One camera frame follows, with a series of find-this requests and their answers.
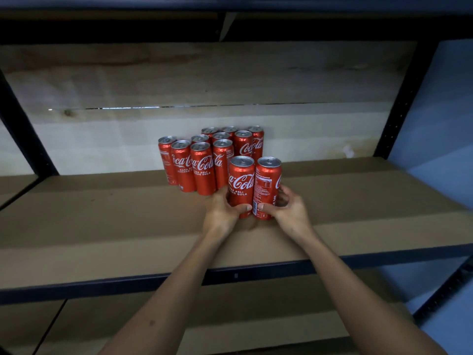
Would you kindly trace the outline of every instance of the can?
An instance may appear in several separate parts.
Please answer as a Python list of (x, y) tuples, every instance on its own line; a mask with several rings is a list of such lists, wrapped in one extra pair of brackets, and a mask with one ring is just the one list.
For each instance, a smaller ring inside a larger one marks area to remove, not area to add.
[(198, 134), (197, 136), (192, 136), (191, 137), (191, 144), (194, 144), (194, 143), (197, 143), (197, 142), (210, 143), (210, 137), (206, 134)]
[(235, 156), (248, 156), (253, 154), (253, 134), (250, 131), (236, 131), (233, 140)]
[(225, 126), (222, 128), (222, 132), (228, 133), (230, 135), (230, 140), (234, 141), (235, 132), (238, 131), (238, 128), (235, 126)]
[(176, 170), (174, 168), (173, 158), (171, 155), (171, 145), (176, 142), (176, 140), (177, 137), (175, 136), (165, 136), (157, 140), (159, 153), (161, 154), (161, 159), (163, 160), (164, 171), (166, 172), (169, 185), (178, 185)]
[(217, 127), (205, 127), (202, 128), (201, 134), (206, 134), (211, 137), (214, 133), (217, 133), (219, 129)]
[(258, 219), (269, 220), (272, 218), (268, 213), (259, 211), (258, 204), (276, 204), (281, 173), (281, 161), (279, 159), (275, 157), (261, 157), (258, 159), (253, 192), (253, 214)]
[(200, 195), (212, 195), (217, 190), (213, 154), (210, 144), (197, 142), (191, 146), (192, 169), (194, 171), (197, 192)]
[(213, 143), (213, 164), (217, 189), (228, 184), (228, 168), (233, 157), (233, 142), (231, 140), (217, 140)]
[(253, 154), (255, 162), (263, 156), (264, 131), (261, 126), (251, 126), (248, 130), (253, 134)]
[[(254, 183), (254, 160), (247, 156), (236, 156), (230, 161), (228, 170), (228, 184), (230, 197), (228, 203), (234, 207), (238, 204), (253, 202)], [(240, 219), (246, 218), (251, 211), (240, 215)]]
[(176, 141), (171, 146), (177, 182), (183, 192), (195, 192), (194, 173), (192, 171), (191, 142)]
[(230, 135), (226, 132), (217, 132), (212, 135), (212, 144), (217, 140), (229, 140)]

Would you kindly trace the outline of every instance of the silver can top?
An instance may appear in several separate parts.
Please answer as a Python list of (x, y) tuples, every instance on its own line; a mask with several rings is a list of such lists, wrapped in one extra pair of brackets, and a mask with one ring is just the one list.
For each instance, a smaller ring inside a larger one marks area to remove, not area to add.
[(172, 144), (171, 148), (182, 149), (188, 147), (189, 144), (191, 144), (191, 142), (188, 140), (176, 141)]
[(226, 126), (222, 128), (222, 132), (230, 133), (230, 132), (236, 132), (236, 131), (238, 131), (238, 128), (235, 126)]
[(219, 129), (217, 127), (205, 127), (205, 128), (202, 128), (202, 133), (216, 133), (218, 132)]
[(266, 168), (277, 168), (281, 166), (281, 161), (275, 157), (258, 158), (258, 164)]
[(226, 140), (230, 138), (230, 135), (227, 132), (217, 132), (212, 135), (212, 138), (215, 140)]
[(237, 136), (237, 137), (249, 137), (249, 136), (253, 136), (253, 134), (250, 131), (236, 131), (235, 136)]
[(207, 142), (197, 142), (191, 146), (192, 150), (205, 150), (207, 148), (210, 148), (210, 144)]
[(224, 147), (228, 147), (228, 146), (231, 146), (233, 144), (233, 142), (231, 140), (217, 140), (213, 143), (213, 146), (214, 147), (217, 147), (217, 148), (224, 148)]
[(261, 126), (251, 126), (250, 128), (248, 128), (248, 130), (250, 132), (261, 132), (261, 131), (263, 131), (263, 127), (261, 127)]
[(177, 141), (176, 136), (165, 136), (157, 140), (159, 144), (169, 144), (169, 143), (174, 143), (176, 141)]
[(250, 167), (254, 164), (254, 159), (247, 156), (236, 156), (230, 162), (237, 167)]
[(195, 142), (205, 142), (208, 139), (209, 139), (209, 137), (206, 134), (199, 134), (197, 136), (192, 136), (191, 137), (191, 141), (194, 142), (194, 143)]

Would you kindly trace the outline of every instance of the forearm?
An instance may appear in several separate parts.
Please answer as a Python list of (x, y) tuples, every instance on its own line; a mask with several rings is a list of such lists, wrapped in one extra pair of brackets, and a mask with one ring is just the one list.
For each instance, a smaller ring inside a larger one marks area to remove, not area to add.
[(150, 300), (105, 346), (100, 355), (174, 355), (192, 305), (220, 243), (201, 237)]
[(446, 355), (437, 343), (366, 286), (316, 234), (305, 238), (308, 241), (303, 248), (363, 355)]

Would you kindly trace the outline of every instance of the group of cans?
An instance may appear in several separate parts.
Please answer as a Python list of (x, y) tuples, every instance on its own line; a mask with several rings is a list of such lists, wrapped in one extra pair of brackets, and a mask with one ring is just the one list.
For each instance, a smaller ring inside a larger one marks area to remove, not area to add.
[[(190, 141), (166, 136), (158, 142), (169, 185), (179, 185), (183, 192), (211, 195), (228, 184), (231, 206), (252, 204), (257, 218), (270, 219), (270, 215), (257, 210), (257, 205), (275, 204), (281, 161), (263, 157), (263, 141), (260, 126), (247, 130), (228, 126), (203, 128)], [(244, 213), (240, 218), (250, 214)]]

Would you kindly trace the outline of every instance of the person's right arm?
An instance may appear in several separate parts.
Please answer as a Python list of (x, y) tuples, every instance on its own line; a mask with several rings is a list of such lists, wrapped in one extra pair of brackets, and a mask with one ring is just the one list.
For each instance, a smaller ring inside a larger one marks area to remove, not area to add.
[(309, 255), (348, 333), (363, 355), (447, 355), (427, 334), (361, 281), (316, 234), (301, 196), (281, 185), (279, 205), (258, 209), (273, 215)]

